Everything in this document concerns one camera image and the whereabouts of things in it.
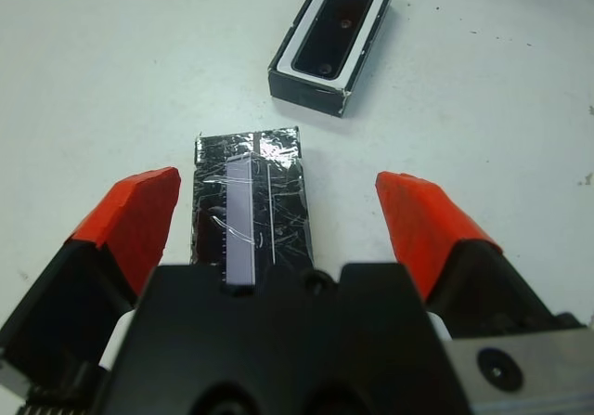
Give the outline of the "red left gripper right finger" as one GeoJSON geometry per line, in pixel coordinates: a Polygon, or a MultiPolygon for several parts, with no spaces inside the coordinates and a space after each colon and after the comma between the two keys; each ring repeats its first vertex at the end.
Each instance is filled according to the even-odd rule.
{"type": "Polygon", "coordinates": [[[436,184],[381,172],[376,190],[396,259],[454,338],[560,327],[503,250],[436,184]]]}

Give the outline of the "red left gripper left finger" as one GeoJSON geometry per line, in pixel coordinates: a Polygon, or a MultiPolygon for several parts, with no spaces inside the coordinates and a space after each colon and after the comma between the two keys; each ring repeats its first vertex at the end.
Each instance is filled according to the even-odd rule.
{"type": "Polygon", "coordinates": [[[69,235],[1,329],[5,387],[77,387],[160,262],[180,175],[117,182],[69,235]]]}

